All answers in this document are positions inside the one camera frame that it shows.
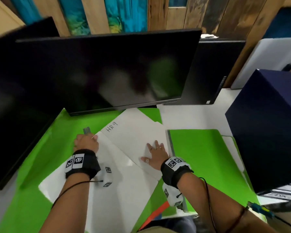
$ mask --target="person's left arm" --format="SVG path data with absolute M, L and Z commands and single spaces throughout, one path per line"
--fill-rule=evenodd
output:
M 99 146 L 97 136 L 93 137 L 93 134 L 77 135 L 74 144 L 74 151 L 89 149 L 95 153 Z M 89 179 L 89 176 L 85 173 L 71 174 L 67 178 L 61 193 L 70 186 L 82 181 L 89 181 Z M 82 183 L 64 193 L 51 209 L 39 233 L 84 233 L 88 192 L 89 183 Z

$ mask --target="green mat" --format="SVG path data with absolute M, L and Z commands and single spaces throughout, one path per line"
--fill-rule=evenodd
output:
M 243 206 L 258 203 L 218 130 L 170 130 L 170 136 L 175 155 L 188 162 L 196 176 Z M 194 211 L 188 202 L 187 208 Z
M 140 111 L 162 123 L 158 109 L 141 108 Z M 16 193 L 0 223 L 0 233 L 38 232 L 52 206 L 38 185 L 71 155 L 73 141 L 77 134 L 83 133 L 83 128 L 89 126 L 92 133 L 97 133 L 120 113 L 111 111 L 70 117 L 63 110 L 19 168 Z M 157 185 L 134 229 L 140 228 L 148 216 L 166 201 L 162 184 L 160 181 Z M 176 209 L 170 207 L 163 215 L 175 213 Z

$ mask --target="blue box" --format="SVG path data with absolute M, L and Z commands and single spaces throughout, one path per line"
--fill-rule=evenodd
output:
M 225 113 L 257 194 L 291 183 L 291 72 L 256 70 Z

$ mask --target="monitor screen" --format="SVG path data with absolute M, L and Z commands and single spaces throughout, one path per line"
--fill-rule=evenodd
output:
M 201 31 L 19 41 L 71 115 L 181 97 Z
M 0 37 L 0 189 L 22 164 L 63 106 L 45 93 L 24 60 L 19 38 L 55 37 L 52 18 Z

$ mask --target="person's left hand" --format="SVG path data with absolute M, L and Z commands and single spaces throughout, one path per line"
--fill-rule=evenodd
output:
M 99 143 L 97 142 L 98 136 L 92 133 L 78 134 L 77 138 L 74 140 L 73 151 L 81 150 L 81 149 L 89 149 L 97 153 L 99 149 Z

